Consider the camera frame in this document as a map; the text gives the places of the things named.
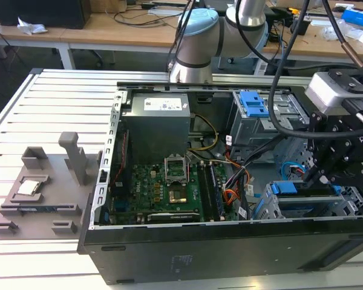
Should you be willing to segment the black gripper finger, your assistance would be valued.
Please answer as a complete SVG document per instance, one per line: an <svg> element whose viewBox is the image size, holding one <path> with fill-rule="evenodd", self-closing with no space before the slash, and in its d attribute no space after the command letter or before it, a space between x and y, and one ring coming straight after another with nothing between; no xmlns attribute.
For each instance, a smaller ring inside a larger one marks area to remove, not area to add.
<svg viewBox="0 0 363 290"><path fill-rule="evenodd" d="M319 177L321 184L331 184L341 187L356 187L363 189L363 165L354 164L343 170L335 170L330 173L323 173Z"/></svg>
<svg viewBox="0 0 363 290"><path fill-rule="evenodd" d="M309 132L322 132L326 125L326 116L319 111L313 112L310 117ZM307 150L312 153L312 165L304 175L303 181L307 188L322 187L329 183L324 175L324 170L320 166L319 158L322 158L320 146L323 145L322 139L308 139Z"/></svg>

